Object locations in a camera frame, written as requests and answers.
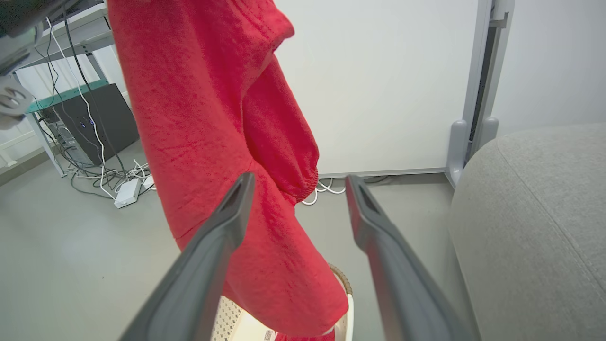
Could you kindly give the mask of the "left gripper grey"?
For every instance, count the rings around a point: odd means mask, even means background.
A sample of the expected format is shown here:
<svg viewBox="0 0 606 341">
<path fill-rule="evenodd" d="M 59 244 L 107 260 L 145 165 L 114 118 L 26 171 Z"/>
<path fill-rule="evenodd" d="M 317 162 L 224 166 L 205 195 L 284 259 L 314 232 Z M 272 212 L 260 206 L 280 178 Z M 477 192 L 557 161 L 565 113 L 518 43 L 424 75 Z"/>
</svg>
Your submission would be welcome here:
<svg viewBox="0 0 606 341">
<path fill-rule="evenodd" d="M 64 0 L 3 0 L 0 4 L 0 126 L 8 130 L 21 123 L 32 94 L 11 78 L 43 36 L 43 19 Z"/>
</svg>

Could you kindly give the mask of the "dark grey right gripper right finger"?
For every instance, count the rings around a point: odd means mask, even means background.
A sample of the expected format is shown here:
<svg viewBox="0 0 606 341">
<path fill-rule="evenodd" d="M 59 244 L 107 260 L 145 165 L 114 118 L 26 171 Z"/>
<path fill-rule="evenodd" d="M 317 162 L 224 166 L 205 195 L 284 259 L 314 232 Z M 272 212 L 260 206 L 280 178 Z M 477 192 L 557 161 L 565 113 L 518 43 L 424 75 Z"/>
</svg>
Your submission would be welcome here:
<svg viewBox="0 0 606 341">
<path fill-rule="evenodd" d="M 388 341 L 473 341 L 415 251 L 361 177 L 346 177 L 355 243 L 368 257 Z"/>
</svg>

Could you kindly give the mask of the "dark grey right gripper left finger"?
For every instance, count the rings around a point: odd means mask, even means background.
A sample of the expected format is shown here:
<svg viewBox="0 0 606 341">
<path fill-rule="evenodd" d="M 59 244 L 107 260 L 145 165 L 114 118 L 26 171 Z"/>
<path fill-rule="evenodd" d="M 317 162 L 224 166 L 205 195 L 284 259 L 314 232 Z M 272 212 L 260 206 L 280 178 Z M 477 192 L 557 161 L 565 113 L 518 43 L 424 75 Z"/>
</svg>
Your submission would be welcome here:
<svg viewBox="0 0 606 341">
<path fill-rule="evenodd" d="M 234 251 L 249 221 L 255 177 L 243 173 L 149 296 L 123 341 L 209 341 Z"/>
</svg>

